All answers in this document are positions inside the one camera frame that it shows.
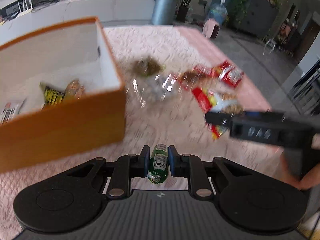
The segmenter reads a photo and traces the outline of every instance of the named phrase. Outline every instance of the trash can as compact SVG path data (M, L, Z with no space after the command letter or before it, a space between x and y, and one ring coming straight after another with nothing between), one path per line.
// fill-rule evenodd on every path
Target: trash can
M155 0L151 23L153 25L171 25L178 0Z

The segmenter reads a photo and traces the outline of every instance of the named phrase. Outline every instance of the human hand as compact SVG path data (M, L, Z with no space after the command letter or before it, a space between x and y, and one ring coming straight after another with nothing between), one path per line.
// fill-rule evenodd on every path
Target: human hand
M299 190L307 190L320 184L320 163L309 171L300 181L290 173L284 154L281 154L280 156L280 163L282 169L282 181L284 183L290 184Z

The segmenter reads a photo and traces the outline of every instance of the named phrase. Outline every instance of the doorway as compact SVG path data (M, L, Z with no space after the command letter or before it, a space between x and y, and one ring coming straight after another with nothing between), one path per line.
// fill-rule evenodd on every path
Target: doorway
M301 42L298 48L295 51L294 57L298 62L300 62L305 54L310 49L311 45L315 41L316 37L320 32L320 26L314 21L310 20L308 26L302 34Z

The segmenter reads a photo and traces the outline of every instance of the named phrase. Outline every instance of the green bottle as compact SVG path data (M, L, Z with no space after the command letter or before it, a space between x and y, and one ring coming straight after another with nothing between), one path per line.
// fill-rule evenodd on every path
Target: green bottle
M151 154L148 179L154 184L165 182L169 173L168 148L158 144Z

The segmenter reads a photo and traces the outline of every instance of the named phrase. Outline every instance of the gray cabinet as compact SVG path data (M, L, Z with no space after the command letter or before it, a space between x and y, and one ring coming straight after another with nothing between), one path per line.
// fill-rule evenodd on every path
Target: gray cabinet
M267 0L249 0L247 3L247 15L241 23L235 20L233 26L238 30L262 38L268 33L277 14L278 9L273 7Z

